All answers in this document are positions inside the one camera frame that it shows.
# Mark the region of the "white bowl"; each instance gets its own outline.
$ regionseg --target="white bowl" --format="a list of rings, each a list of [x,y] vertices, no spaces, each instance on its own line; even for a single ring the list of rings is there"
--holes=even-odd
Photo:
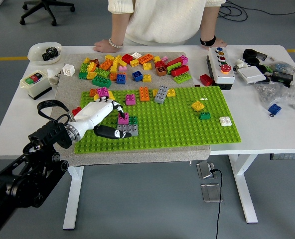
[[[42,54],[50,47],[55,47],[58,49],[58,56],[51,58],[49,61],[44,61]],[[33,45],[28,52],[28,59],[31,63],[35,65],[49,65],[57,62],[61,57],[62,46],[57,42],[43,42]]]

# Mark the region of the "office chair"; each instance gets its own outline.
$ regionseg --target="office chair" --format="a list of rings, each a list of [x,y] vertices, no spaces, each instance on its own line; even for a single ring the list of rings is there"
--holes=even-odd
[[[24,10],[28,10],[28,7],[27,7],[28,4],[34,5],[34,7],[32,9],[30,9],[28,12],[26,12],[24,15],[21,16],[21,20],[19,22],[21,25],[25,24],[24,19],[26,17],[28,17],[31,14],[33,14],[34,12],[38,11],[42,7],[44,7],[44,9],[47,10],[48,13],[52,16],[53,21],[52,21],[51,25],[53,25],[53,26],[57,25],[57,21],[56,21],[56,18],[54,17],[54,15],[53,15],[52,11],[50,10],[49,6],[70,6],[70,10],[72,12],[74,12],[74,4],[73,3],[61,2],[61,1],[57,1],[57,0],[25,1],[22,8]]]

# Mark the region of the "person's hand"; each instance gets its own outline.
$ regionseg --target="person's hand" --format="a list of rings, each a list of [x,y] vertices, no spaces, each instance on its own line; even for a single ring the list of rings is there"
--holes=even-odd
[[[210,47],[226,47],[227,46],[227,43],[224,42],[222,39],[220,38],[217,38],[215,43],[213,45],[211,45]],[[205,48],[206,50],[209,50],[209,46],[203,46],[201,44],[201,47]]]
[[[109,44],[108,40],[102,40],[94,43],[94,51],[99,51],[103,53],[115,53],[121,50],[121,48],[115,48]]]

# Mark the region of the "white sweater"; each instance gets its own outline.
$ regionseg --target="white sweater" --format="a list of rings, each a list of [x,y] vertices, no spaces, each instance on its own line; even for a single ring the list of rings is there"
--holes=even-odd
[[[131,41],[183,44],[199,30],[203,11],[225,0],[109,0],[108,11],[133,13],[126,31]]]

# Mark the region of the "power cord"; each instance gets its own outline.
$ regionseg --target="power cord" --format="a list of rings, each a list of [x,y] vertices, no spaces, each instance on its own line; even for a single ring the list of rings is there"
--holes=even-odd
[[[220,194],[219,194],[219,206],[218,206],[217,225],[216,225],[216,239],[217,239],[217,237],[218,237],[218,222],[219,222],[219,215],[220,215],[220,213],[221,213],[221,199],[222,199],[223,174],[222,174],[221,170],[219,170],[219,169],[212,169],[212,170],[210,170],[211,173],[216,172],[216,171],[220,172],[220,174],[221,174],[221,187],[220,187]]]
[[[230,20],[230,21],[246,21],[247,18],[248,18],[248,14],[245,10],[255,10],[255,11],[261,11],[261,12],[264,12],[268,15],[273,15],[273,16],[282,16],[282,15],[289,15],[289,14],[295,14],[295,12],[290,12],[290,13],[282,13],[282,14],[275,14],[275,13],[269,13],[269,12],[266,12],[266,11],[263,11],[263,10],[260,10],[260,9],[254,9],[254,8],[247,8],[247,7],[243,7],[243,6],[239,6],[229,0],[226,0],[225,4],[228,3],[228,4],[231,4],[231,5],[222,5],[221,8],[220,8],[220,11],[219,11],[219,17],[222,17],[224,19],[227,19],[227,20]],[[225,13],[221,10],[223,9],[227,9],[229,12]],[[232,14],[232,10],[235,9],[238,11],[237,14]],[[241,16],[242,14],[245,14],[245,19],[243,20],[233,20],[233,19],[230,19],[230,18],[227,18],[227,16],[229,17],[237,17],[237,16]]]

